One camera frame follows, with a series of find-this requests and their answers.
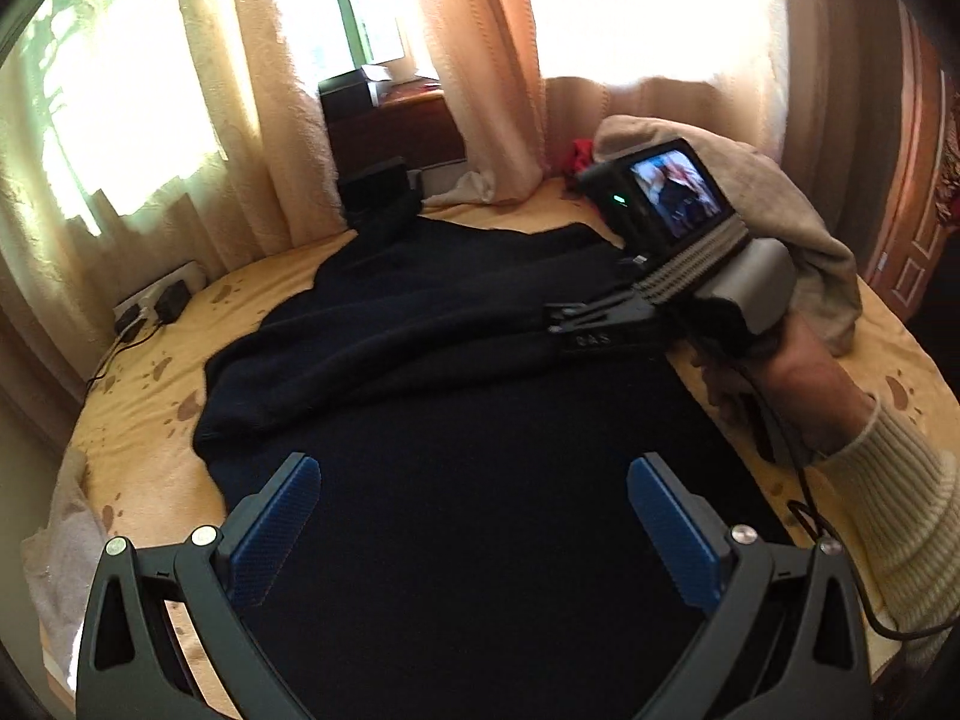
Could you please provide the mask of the person's right hand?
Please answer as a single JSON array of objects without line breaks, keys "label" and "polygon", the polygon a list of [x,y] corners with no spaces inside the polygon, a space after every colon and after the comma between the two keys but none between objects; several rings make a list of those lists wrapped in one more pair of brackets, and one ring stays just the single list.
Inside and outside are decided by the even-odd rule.
[{"label": "person's right hand", "polygon": [[750,392],[760,394],[786,426],[796,429],[807,449],[824,457],[853,444],[871,424],[877,406],[794,312],[784,317],[774,355],[722,362],[697,351],[693,366],[722,421],[744,422],[740,399]]}]

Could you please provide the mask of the right forearm cream sleeve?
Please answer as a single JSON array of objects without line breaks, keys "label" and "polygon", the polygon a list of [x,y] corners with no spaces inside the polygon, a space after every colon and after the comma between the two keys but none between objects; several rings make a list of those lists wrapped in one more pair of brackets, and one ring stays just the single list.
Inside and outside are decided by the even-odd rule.
[{"label": "right forearm cream sleeve", "polygon": [[958,614],[958,460],[872,400],[861,433],[818,469],[861,536],[878,591],[907,634]]}]

